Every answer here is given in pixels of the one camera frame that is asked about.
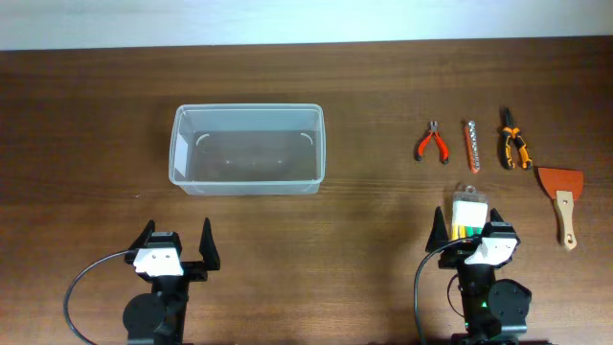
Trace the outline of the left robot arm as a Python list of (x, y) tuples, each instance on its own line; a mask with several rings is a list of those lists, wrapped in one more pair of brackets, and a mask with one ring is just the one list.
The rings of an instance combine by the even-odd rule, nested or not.
[(180, 259), (182, 244), (175, 232), (157, 232), (150, 220), (128, 248), (125, 263), (151, 284), (151, 291), (132, 298), (123, 313), (129, 344), (181, 345), (185, 329), (189, 287), (208, 280), (220, 269), (211, 222), (204, 220), (199, 261)]

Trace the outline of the clear plastic container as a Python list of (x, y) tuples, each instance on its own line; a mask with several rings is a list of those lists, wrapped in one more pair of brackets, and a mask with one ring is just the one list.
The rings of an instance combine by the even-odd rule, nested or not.
[(325, 178), (326, 143), (315, 103), (184, 104), (169, 180), (190, 196), (313, 195)]

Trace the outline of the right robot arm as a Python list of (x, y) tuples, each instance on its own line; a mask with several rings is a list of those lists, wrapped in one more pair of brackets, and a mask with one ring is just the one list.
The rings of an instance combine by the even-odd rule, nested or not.
[(531, 291), (514, 280), (495, 277), (496, 269), (511, 262), (520, 239), (495, 209), (490, 215), (481, 233), (451, 240), (443, 211), (435, 210), (421, 265), (439, 255), (438, 267), (456, 272), (465, 332), (451, 335), (451, 344), (517, 344), (528, 330)]

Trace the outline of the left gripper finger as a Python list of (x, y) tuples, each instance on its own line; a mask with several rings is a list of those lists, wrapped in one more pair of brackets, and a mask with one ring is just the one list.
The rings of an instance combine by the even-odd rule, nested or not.
[(209, 218), (205, 218), (203, 223), (199, 252), (207, 271), (220, 270), (220, 257), (216, 249)]
[(151, 235), (154, 233), (154, 231), (155, 231), (155, 222), (153, 219), (150, 219), (147, 225), (145, 226), (144, 230), (137, 237), (137, 239), (132, 243), (129, 249), (137, 250), (139, 248), (145, 247), (148, 244), (148, 241)]

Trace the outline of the orange socket bit rail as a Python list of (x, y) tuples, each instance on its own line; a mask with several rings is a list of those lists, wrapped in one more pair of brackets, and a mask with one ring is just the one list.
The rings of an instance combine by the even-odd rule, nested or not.
[(476, 174), (480, 171), (481, 164), (478, 152), (475, 122), (468, 121), (465, 124), (464, 130), (469, 168), (473, 174)]

